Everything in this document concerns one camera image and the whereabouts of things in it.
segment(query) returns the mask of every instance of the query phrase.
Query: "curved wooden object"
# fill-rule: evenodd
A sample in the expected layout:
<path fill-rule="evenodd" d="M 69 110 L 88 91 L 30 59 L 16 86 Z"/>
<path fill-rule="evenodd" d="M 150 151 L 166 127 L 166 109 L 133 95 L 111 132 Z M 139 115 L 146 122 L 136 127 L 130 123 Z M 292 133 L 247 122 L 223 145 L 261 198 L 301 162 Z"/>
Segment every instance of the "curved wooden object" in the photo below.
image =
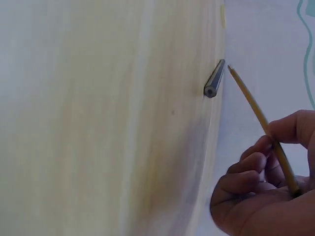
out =
<path fill-rule="evenodd" d="M 0 3 L 0 231 L 192 235 L 224 56 L 219 0 Z"/>

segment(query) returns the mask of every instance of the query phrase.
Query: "yellow pencil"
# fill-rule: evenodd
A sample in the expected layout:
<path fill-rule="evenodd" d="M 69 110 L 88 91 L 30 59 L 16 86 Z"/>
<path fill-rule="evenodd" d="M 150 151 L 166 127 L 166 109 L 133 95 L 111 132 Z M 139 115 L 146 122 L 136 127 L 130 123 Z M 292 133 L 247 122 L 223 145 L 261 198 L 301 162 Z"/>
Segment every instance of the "yellow pencil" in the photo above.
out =
<path fill-rule="evenodd" d="M 240 76 L 236 73 L 236 71 L 229 65 L 228 69 L 233 76 L 235 82 L 240 87 L 241 91 L 243 92 L 245 98 L 247 99 L 248 103 L 252 107 L 252 110 L 254 111 L 255 115 L 257 116 L 263 130 L 265 131 L 266 135 L 271 137 L 271 133 L 269 131 L 269 122 L 267 121 L 266 117 L 262 113 L 260 107 L 256 103 L 254 97 L 252 96 L 251 92 L 248 90 Z M 287 160 L 287 157 L 284 153 L 284 150 L 282 149 L 279 142 L 275 141 L 273 138 L 273 145 L 274 145 L 274 153 L 276 157 L 278 158 L 278 161 L 280 163 L 280 166 L 282 168 L 287 186 L 289 188 L 289 191 L 292 195 L 292 197 L 296 198 L 302 194 L 301 189 L 299 188 L 295 176 L 293 174 L 292 168 Z"/>

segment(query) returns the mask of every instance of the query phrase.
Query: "blue line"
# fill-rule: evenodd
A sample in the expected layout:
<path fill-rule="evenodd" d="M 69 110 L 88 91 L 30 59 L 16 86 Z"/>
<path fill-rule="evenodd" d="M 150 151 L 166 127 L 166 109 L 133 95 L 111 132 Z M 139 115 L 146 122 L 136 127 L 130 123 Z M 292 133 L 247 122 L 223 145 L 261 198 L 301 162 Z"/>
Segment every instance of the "blue line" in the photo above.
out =
<path fill-rule="evenodd" d="M 313 36 L 312 36 L 310 28 L 308 27 L 308 25 L 306 24 L 306 22 L 304 21 L 304 19 L 301 16 L 302 3 L 303 3 L 303 0 L 300 0 L 299 4 L 297 5 L 296 11 L 297 11 L 297 15 L 299 16 L 300 20 L 302 21 L 302 23 L 304 24 L 305 28 L 307 29 L 307 32 L 309 33 L 309 45 L 308 45 L 308 47 L 306 49 L 306 52 L 305 52 L 304 65 L 303 65 L 304 82 L 305 82 L 305 87 L 306 87 L 306 90 L 307 90 L 307 94 L 309 96 L 310 103 L 311 103 L 313 109 L 315 110 L 315 103 L 314 103 L 314 100 L 313 100 L 313 96 L 312 96 L 311 89 L 310 89 L 310 84 L 309 84 L 309 79 L 308 79 L 308 76 L 307 76 L 307 63 L 308 63 L 310 52 L 311 52 L 311 48 L 312 48 L 312 45 L 313 45 Z"/>

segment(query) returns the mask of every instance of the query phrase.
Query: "wooden pencil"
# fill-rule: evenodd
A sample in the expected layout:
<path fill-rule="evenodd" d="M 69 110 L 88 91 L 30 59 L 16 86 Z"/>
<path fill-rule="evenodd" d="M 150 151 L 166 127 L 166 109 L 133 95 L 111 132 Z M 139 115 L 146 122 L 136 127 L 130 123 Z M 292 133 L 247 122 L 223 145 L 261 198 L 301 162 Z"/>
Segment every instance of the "wooden pencil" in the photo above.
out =
<path fill-rule="evenodd" d="M 257 102 L 255 101 L 254 97 L 252 96 L 251 92 L 248 90 L 240 76 L 236 73 L 236 71 L 229 65 L 228 69 L 234 78 L 237 85 L 240 87 L 241 91 L 243 92 L 245 98 L 247 99 L 248 103 L 252 107 L 255 115 L 257 116 L 263 130 L 265 131 L 266 135 L 270 136 L 273 140 L 274 146 L 274 154 L 276 155 L 280 166 L 282 168 L 287 186 L 289 188 L 290 194 L 292 197 L 296 198 L 302 194 L 301 189 L 299 188 L 295 176 L 293 174 L 292 168 L 288 162 L 288 159 L 284 153 L 283 148 L 281 147 L 280 143 L 276 141 L 270 131 L 269 131 L 269 122 L 267 121 L 266 117 L 264 116 L 263 112 L 261 111 L 260 107 L 258 106 Z"/>

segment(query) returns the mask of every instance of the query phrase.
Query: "gray pencil stub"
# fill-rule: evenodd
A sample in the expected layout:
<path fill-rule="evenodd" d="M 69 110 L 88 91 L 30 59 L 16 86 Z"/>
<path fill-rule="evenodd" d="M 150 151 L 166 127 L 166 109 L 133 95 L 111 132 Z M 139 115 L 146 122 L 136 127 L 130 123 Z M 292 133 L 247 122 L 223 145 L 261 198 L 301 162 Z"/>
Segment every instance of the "gray pencil stub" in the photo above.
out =
<path fill-rule="evenodd" d="M 221 59 L 204 88 L 203 94 L 205 96 L 209 98 L 213 98 L 217 95 L 221 78 L 222 78 L 222 74 L 224 71 L 224 65 L 225 65 L 225 60 Z"/>

